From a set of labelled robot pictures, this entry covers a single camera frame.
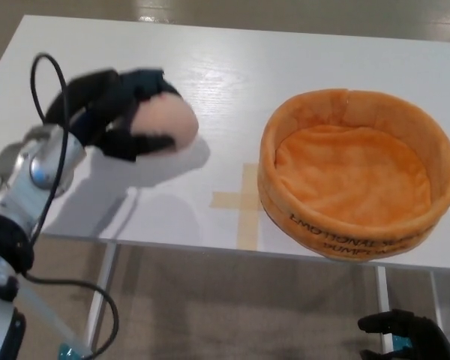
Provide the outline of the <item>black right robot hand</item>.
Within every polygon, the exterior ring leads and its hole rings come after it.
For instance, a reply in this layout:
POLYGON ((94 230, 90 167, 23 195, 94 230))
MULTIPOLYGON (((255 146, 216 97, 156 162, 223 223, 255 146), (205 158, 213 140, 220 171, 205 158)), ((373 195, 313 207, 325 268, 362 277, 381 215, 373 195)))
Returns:
POLYGON ((393 309, 364 316, 358 320, 358 327, 368 334, 409 338, 411 343, 403 349, 387 353, 363 349, 359 352, 361 359, 450 359, 450 342, 442 329, 432 319, 416 316, 411 311, 393 309))

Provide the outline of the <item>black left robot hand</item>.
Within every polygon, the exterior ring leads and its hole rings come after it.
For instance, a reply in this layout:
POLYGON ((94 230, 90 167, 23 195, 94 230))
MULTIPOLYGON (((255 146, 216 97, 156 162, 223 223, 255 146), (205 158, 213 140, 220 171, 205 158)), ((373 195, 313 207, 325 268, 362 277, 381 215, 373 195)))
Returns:
POLYGON ((140 155, 176 150, 179 141, 169 133, 133 130, 140 105, 157 95, 179 95, 160 68, 118 73, 109 68, 73 78, 42 116, 46 125, 62 125, 65 111, 82 115, 69 125, 82 146, 94 146, 110 158, 134 162, 140 155))

